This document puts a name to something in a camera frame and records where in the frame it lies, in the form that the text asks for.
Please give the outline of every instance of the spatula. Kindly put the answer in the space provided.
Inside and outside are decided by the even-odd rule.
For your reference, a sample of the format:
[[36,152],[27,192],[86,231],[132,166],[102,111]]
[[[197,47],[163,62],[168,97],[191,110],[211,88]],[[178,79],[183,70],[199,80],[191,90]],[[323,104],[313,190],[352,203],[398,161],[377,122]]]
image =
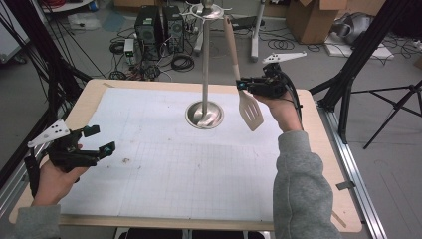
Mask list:
[[[224,17],[224,32],[226,34],[227,43],[229,45],[230,55],[233,62],[233,71],[236,80],[240,80],[239,63],[236,52],[235,35],[233,33],[233,27],[230,19]],[[257,129],[261,123],[264,122],[263,115],[261,114],[260,107],[258,106],[257,100],[247,95],[242,90],[239,92],[239,112],[242,119],[251,131]]]

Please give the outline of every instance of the tripod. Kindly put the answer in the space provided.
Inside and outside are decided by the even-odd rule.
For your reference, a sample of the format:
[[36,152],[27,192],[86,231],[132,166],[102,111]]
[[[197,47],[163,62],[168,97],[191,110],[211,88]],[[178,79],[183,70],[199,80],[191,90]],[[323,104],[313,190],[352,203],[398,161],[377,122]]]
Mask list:
[[[393,117],[398,113],[398,111],[405,110],[409,113],[412,113],[412,114],[422,118],[422,98],[421,98],[422,89],[421,89],[421,86],[422,86],[422,80],[418,84],[416,84],[416,86],[410,85],[410,86],[407,86],[407,87],[386,88],[386,89],[378,89],[378,90],[352,92],[352,94],[371,93],[371,94],[375,95],[376,97],[392,104],[393,109],[394,109],[394,112],[387,118],[387,120],[382,124],[381,128],[375,133],[375,135],[369,140],[369,142],[363,147],[363,149],[367,149],[369,147],[369,145],[373,142],[373,140],[381,133],[381,131],[387,126],[387,124],[391,121],[391,119],[393,119]],[[390,100],[390,99],[387,99],[387,98],[385,98],[385,97],[383,97],[383,96],[381,96],[380,94],[377,93],[377,92],[395,91],[395,90],[404,90],[404,89],[408,89],[409,92],[406,95],[404,95],[404,97],[401,98],[400,101],[398,101],[397,103]],[[418,95],[420,113],[414,112],[414,111],[412,111],[408,108],[403,107],[404,104],[406,104],[406,102],[415,93]]]

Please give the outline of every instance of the wrist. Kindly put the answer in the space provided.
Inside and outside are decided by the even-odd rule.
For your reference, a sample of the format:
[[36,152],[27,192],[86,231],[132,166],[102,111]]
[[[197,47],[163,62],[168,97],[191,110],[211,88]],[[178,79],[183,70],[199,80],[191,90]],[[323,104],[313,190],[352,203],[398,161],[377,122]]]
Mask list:
[[32,201],[31,206],[52,206],[59,203],[59,200],[53,198],[43,198],[41,196],[34,197],[34,201]]
[[288,131],[303,131],[301,123],[297,121],[289,121],[288,123],[285,122],[279,122],[279,128],[282,130],[282,132],[288,132]]

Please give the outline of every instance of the metal spatula head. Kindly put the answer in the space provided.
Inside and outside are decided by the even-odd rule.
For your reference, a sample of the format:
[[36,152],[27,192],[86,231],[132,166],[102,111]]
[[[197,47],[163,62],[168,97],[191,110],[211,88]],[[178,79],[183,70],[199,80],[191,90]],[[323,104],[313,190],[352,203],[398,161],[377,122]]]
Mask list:
[[243,91],[239,91],[239,113],[251,131],[264,122],[257,101]]

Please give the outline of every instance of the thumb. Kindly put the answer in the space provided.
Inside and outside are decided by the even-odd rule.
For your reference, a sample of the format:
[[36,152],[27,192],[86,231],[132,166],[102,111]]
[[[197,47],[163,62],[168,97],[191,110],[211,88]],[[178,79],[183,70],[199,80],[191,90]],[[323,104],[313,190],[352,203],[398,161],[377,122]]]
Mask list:
[[88,167],[75,167],[74,169],[72,169],[72,171],[66,173],[66,177],[72,182],[75,182],[88,169]]

